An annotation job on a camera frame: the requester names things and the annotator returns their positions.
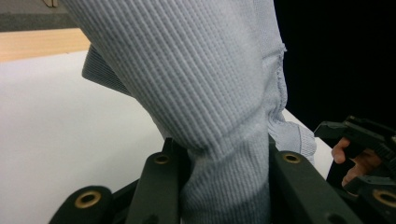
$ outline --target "white table surface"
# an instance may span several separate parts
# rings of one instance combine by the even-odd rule
[[[75,190],[101,185],[114,192],[162,149],[134,98],[81,77],[86,53],[0,63],[1,224],[48,223]],[[317,143],[316,168],[326,177],[330,148]]]

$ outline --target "metal grommet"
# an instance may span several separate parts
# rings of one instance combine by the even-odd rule
[[[76,208],[88,208],[100,201],[102,195],[97,190],[88,190],[80,194],[75,201]]]
[[[283,160],[288,161],[290,163],[299,163],[301,160],[298,156],[291,154],[291,153],[285,153],[283,154]]]
[[[157,164],[166,164],[169,162],[169,157],[166,155],[159,155],[154,159],[155,163]]]
[[[373,190],[373,196],[381,203],[396,208],[396,194],[387,190]]]

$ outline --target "black background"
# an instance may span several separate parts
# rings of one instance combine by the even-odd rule
[[[287,109],[314,131],[348,115],[396,128],[396,8],[390,1],[275,0]]]

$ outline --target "black plastic part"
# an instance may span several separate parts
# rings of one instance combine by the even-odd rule
[[[180,223],[179,157],[166,139],[163,151],[146,160],[125,224]]]
[[[343,182],[343,178],[346,175],[347,171],[351,169],[354,165],[355,162],[351,160],[346,160],[344,163],[341,164],[337,164],[335,163],[335,161],[333,161],[332,166],[330,167],[330,171],[327,174],[326,181],[334,188],[344,190],[341,183]]]
[[[365,223],[396,223],[396,188],[365,185],[359,191],[358,214]]]
[[[278,152],[274,147],[270,150],[270,186],[289,207],[286,213],[273,207],[277,210],[273,212],[273,223],[362,223],[305,157],[290,151]]]
[[[79,189],[64,201],[62,206],[52,217],[49,224],[111,223],[114,215],[112,200],[113,197],[111,191],[107,188],[101,186],[89,186]],[[86,207],[78,207],[77,202],[80,202],[80,204],[85,205]]]
[[[315,136],[349,139],[351,144],[345,149],[349,158],[355,158],[366,148],[374,150],[389,169],[390,175],[396,177],[396,131],[390,127],[368,119],[348,116],[343,123],[320,123],[315,129]]]
[[[366,185],[372,186],[373,188],[380,188],[382,186],[396,188],[396,182],[389,177],[361,175],[353,178],[344,186],[344,189],[349,193],[358,194],[359,190]]]
[[[131,204],[134,192],[136,190],[139,180],[132,182],[131,184],[119,189],[113,193],[113,208],[114,218],[112,224],[123,224],[125,223],[128,215],[129,205]]]

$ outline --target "wooden surface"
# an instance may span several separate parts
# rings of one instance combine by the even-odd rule
[[[0,63],[87,50],[89,45],[77,28],[0,33]]]

